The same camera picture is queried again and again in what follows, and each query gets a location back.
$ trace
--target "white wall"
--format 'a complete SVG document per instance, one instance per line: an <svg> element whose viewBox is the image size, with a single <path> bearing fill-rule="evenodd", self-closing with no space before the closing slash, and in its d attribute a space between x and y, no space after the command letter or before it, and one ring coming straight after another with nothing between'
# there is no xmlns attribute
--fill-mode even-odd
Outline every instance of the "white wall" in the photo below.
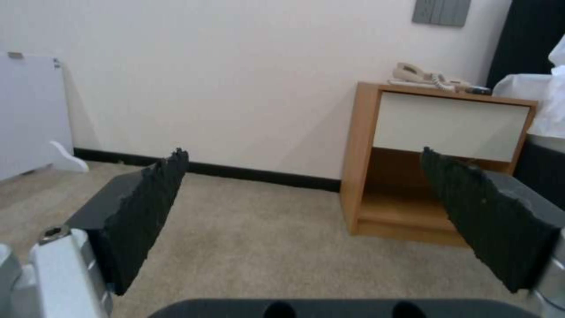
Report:
<svg viewBox="0 0 565 318"><path fill-rule="evenodd" d="M59 57L76 147L340 178L355 83L398 61L483 83L511 0L0 0L0 51Z"/></svg>

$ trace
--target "nightstand drawer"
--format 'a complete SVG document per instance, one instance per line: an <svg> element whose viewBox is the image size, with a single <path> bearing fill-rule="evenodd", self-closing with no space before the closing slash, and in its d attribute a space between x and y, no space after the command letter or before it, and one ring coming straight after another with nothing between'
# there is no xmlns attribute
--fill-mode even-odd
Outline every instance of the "nightstand drawer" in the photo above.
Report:
<svg viewBox="0 0 565 318"><path fill-rule="evenodd" d="M373 146L510 162L529 107L383 92Z"/></svg>

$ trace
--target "carpet floor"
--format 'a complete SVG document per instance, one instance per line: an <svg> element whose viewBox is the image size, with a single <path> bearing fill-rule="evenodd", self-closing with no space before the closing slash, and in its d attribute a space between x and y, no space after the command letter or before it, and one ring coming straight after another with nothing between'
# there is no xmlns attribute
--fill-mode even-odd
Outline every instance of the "carpet floor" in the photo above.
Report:
<svg viewBox="0 0 565 318"><path fill-rule="evenodd" d="M0 183L0 242L20 261L113 176L89 163ZM528 307L467 248L352 237L338 194L187 174L161 235L113 317L145 317L193 298L482 298Z"/></svg>

